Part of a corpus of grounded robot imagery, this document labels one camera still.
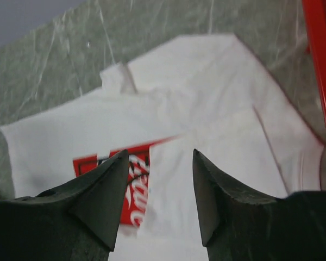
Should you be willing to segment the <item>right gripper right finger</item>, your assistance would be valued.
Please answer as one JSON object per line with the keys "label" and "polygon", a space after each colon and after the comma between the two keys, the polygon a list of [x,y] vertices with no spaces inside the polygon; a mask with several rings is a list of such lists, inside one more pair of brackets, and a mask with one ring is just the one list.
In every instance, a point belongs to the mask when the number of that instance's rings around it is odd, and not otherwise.
{"label": "right gripper right finger", "polygon": [[202,244],[210,260],[326,260],[326,191],[259,192],[193,152]]}

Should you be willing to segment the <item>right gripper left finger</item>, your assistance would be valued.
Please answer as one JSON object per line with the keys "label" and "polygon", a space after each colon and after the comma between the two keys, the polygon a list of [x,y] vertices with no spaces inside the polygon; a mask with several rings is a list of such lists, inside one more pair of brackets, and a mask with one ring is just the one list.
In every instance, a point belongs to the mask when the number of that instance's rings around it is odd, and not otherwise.
{"label": "right gripper left finger", "polygon": [[0,260],[107,260],[115,248],[129,154],[35,197],[0,200]]}

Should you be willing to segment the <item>white t-shirt red print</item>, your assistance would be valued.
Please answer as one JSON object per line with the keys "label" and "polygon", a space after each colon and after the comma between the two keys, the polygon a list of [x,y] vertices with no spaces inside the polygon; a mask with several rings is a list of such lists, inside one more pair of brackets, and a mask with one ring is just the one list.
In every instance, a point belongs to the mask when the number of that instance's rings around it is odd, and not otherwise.
{"label": "white t-shirt red print", "polygon": [[323,144],[279,85],[234,35],[183,35],[102,86],[2,126],[15,196],[35,196],[124,148],[134,179],[110,260],[206,260],[192,154],[266,194],[319,190]]}

